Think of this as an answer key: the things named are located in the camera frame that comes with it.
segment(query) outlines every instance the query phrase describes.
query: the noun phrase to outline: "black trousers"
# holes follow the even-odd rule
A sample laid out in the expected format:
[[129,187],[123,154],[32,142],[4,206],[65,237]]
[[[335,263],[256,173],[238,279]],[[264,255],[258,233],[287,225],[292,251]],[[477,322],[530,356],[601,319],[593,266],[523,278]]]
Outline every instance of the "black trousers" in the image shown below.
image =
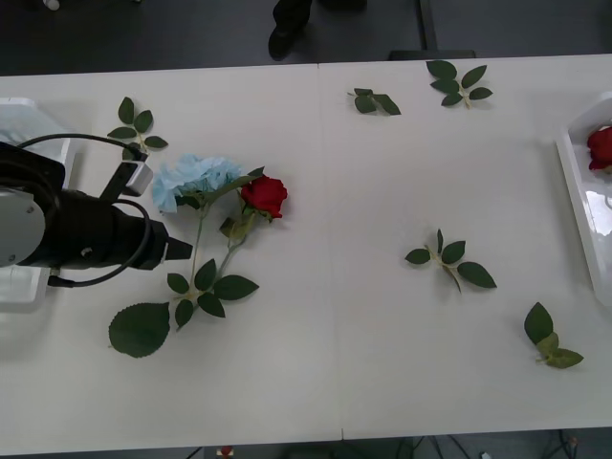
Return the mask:
[[276,27],[282,32],[294,32],[303,28],[310,18],[313,0],[278,0],[273,16]]

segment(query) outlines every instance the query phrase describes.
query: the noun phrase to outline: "black shoe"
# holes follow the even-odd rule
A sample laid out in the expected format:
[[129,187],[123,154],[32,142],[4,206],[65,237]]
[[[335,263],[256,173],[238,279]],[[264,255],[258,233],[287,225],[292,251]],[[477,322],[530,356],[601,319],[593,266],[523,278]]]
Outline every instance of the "black shoe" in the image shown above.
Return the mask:
[[283,32],[278,28],[274,29],[268,41],[270,57],[274,60],[283,60],[287,57],[303,30],[303,27],[291,32]]
[[362,11],[367,0],[318,0],[322,7],[332,11]]

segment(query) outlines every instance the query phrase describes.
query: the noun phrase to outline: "green leaf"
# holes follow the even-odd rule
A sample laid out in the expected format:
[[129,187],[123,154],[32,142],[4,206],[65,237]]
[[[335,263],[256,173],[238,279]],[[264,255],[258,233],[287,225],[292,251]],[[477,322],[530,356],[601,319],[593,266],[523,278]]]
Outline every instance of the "green leaf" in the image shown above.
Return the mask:
[[240,275],[226,275],[214,284],[214,294],[219,299],[242,299],[252,294],[259,286]]
[[182,299],[174,312],[174,319],[179,328],[183,328],[193,316],[193,303],[188,299]]
[[564,369],[569,368],[570,366],[578,365],[583,360],[584,357],[578,352],[558,348],[550,354],[548,359],[546,359],[546,364],[553,366],[554,368]]
[[119,311],[108,327],[111,345],[134,358],[157,351],[170,331],[170,303],[139,303]]
[[136,131],[131,127],[118,127],[109,132],[106,137],[111,139],[134,139],[136,137]]
[[442,253],[442,247],[444,246],[444,236],[442,235],[442,230],[438,229],[438,254]]
[[468,282],[483,289],[494,289],[497,287],[491,275],[478,263],[472,261],[461,263],[457,267],[457,272]]
[[542,356],[550,356],[553,351],[558,349],[558,335],[555,332],[551,333],[548,337],[536,344],[535,347]]
[[247,175],[251,177],[261,177],[264,175],[264,168],[265,166],[257,167],[255,170],[252,170]]
[[134,101],[131,98],[123,98],[119,106],[119,119],[125,124],[134,122]]
[[168,286],[177,294],[186,294],[189,291],[187,279],[180,274],[170,273],[167,277]]
[[550,337],[553,333],[553,319],[548,314],[546,308],[539,302],[534,305],[529,314],[525,317],[525,323],[523,324],[525,333],[537,346],[543,339]]
[[355,106],[360,113],[376,112],[376,105],[369,96],[357,96],[355,98]]
[[452,277],[452,280],[455,281],[455,285],[457,286],[457,289],[459,289],[459,293],[461,293],[461,285],[459,284],[459,279],[457,279],[457,276],[455,275],[455,273],[448,266],[443,266],[442,269],[444,270],[446,274]]
[[430,60],[427,69],[436,78],[454,79],[457,77],[457,69],[450,62],[445,60]]
[[196,210],[200,208],[200,203],[193,196],[175,196],[177,206],[190,206]]
[[143,111],[134,120],[134,127],[141,134],[144,134],[146,131],[148,131],[149,127],[151,127],[151,124],[153,124],[153,114],[150,110]]
[[397,115],[401,115],[400,107],[396,105],[396,103],[391,100],[391,98],[387,94],[375,94],[372,96],[376,102],[378,102],[382,109],[388,113],[390,116],[395,117]]
[[480,81],[480,78],[482,78],[486,71],[486,65],[481,65],[480,67],[476,67],[475,69],[470,70],[464,75],[463,79],[461,80],[461,85],[464,88],[469,88],[470,86],[473,86],[478,81]]
[[442,261],[447,265],[458,262],[466,253],[466,241],[457,241],[448,244],[442,252]]
[[217,275],[217,265],[214,262],[214,258],[210,258],[202,268],[195,274],[195,286],[198,290],[208,290],[214,282],[214,278]]
[[461,100],[463,100],[463,96],[461,96],[459,93],[449,94],[448,96],[442,99],[442,106],[450,107],[452,105],[456,105]]
[[459,93],[459,83],[454,79],[437,79],[430,86],[446,94]]
[[424,265],[431,259],[431,255],[427,249],[415,249],[405,256],[405,260],[413,265]]
[[476,88],[470,93],[470,100],[481,100],[491,96],[493,92],[487,88]]
[[144,144],[151,148],[166,148],[168,146],[168,142],[157,136],[147,137],[144,139]]
[[225,317],[226,312],[223,309],[223,304],[215,295],[206,292],[198,298],[198,304],[205,313],[209,313],[215,317]]

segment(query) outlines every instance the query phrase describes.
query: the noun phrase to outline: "white container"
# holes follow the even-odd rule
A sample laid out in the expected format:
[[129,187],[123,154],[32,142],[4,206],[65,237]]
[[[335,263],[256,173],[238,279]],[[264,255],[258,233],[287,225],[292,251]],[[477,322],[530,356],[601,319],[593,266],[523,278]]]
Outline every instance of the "white container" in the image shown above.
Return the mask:
[[612,125],[612,92],[601,94],[557,138],[595,297],[612,308],[612,175],[589,169],[589,136]]
[[[28,98],[0,98],[0,142],[17,145],[34,137],[71,132],[36,107]],[[64,164],[68,184],[77,143],[58,139],[38,143],[27,149]],[[49,269],[11,266],[0,268],[0,311],[17,311],[44,299]]]

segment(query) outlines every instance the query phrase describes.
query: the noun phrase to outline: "gray floor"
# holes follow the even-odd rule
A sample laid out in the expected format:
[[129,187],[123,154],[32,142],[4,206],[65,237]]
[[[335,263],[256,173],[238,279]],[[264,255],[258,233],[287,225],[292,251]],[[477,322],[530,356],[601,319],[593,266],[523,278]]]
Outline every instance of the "gray floor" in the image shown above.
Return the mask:
[[478,57],[612,52],[610,0],[430,0],[440,49]]
[[[0,75],[275,64],[268,55],[277,0],[60,0],[56,12],[0,0]],[[284,63],[386,60],[419,48],[412,0],[372,0],[366,13],[317,2]]]
[[[56,12],[0,0],[0,75],[268,65],[276,0],[60,0]],[[441,50],[480,57],[612,52],[610,0],[429,0]],[[284,63],[386,60],[421,47],[415,0],[363,14],[317,1]]]
[[[612,428],[570,430],[579,443],[577,459],[609,459],[612,456]],[[466,459],[447,436],[436,437],[442,459]],[[487,452],[492,459],[540,459],[546,451],[558,446],[556,431],[483,433],[456,435],[472,459]],[[308,445],[260,445],[236,447],[235,459],[398,459],[401,439],[358,440]],[[186,459],[193,448],[142,449],[133,451],[80,452],[15,456],[14,459]],[[214,459],[216,448],[204,448],[192,459]],[[399,458],[407,459],[408,448]],[[416,449],[414,459],[441,459],[429,440]],[[563,452],[551,459],[567,459]]]

